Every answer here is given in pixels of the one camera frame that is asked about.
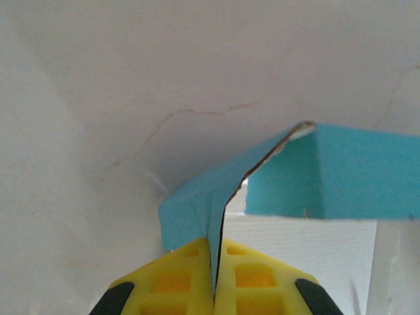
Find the blue foam board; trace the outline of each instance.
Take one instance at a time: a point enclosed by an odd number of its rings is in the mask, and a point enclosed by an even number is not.
[[[166,248],[208,239],[213,292],[224,210],[245,177],[250,215],[420,218],[419,137],[316,124],[312,133],[291,140],[301,125],[198,175],[160,205]]]

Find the crack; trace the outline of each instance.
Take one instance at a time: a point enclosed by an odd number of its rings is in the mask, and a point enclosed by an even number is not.
[[[143,142],[142,146],[133,154],[119,160],[119,161],[115,161],[112,163],[112,165],[110,165],[109,167],[106,168],[105,172],[102,174],[102,176],[100,177],[100,181],[104,182],[106,175],[108,174],[108,172],[115,168],[120,166],[122,163],[125,163],[126,161],[128,161],[129,159],[131,159],[133,156],[140,154],[143,149],[145,149],[145,147],[147,146],[147,144],[153,140],[153,138],[160,132],[160,130],[162,129],[162,127],[172,118],[174,118],[175,116],[181,116],[181,115],[185,115],[185,114],[192,114],[192,115],[197,115],[197,116],[224,116],[230,112],[233,112],[235,110],[244,110],[247,108],[251,108],[254,107],[256,105],[259,105],[265,98],[262,98],[258,101],[255,102],[250,102],[250,103],[243,103],[243,104],[236,104],[236,105],[231,105],[229,106],[227,109],[223,110],[223,111],[208,111],[208,110],[204,110],[204,111],[200,111],[200,110],[194,110],[192,108],[186,108],[183,110],[177,110],[175,112],[171,112],[169,114],[167,114],[161,121],[160,123],[157,125],[157,127],[148,135],[147,139]]]
[[[387,107],[385,108],[385,111],[381,115],[381,117],[373,123],[373,128],[377,128],[389,115],[389,112],[391,111],[392,107],[394,106],[394,95],[401,89],[401,84],[404,81],[405,77],[407,76],[408,72],[412,70],[420,70],[420,66],[418,64],[415,64],[414,66],[406,68],[399,76],[398,76],[398,82],[395,88],[392,89],[390,94],[390,100],[388,102]]]

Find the white background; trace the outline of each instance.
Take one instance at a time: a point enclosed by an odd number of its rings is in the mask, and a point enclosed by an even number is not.
[[[3,0],[0,313],[87,314],[164,253],[168,192],[297,121],[420,134],[419,16],[417,0]]]

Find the black rubber tip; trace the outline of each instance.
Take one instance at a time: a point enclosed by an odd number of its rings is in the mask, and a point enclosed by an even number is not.
[[[108,289],[89,315],[120,315],[133,289],[134,284],[131,282]]]
[[[344,315],[327,291],[306,279],[298,279],[295,285],[313,315]]]

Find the yellow plastic tool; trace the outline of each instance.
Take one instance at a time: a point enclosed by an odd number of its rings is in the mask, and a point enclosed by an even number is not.
[[[207,239],[115,281],[90,315],[342,315],[316,279],[223,240],[216,296]]]

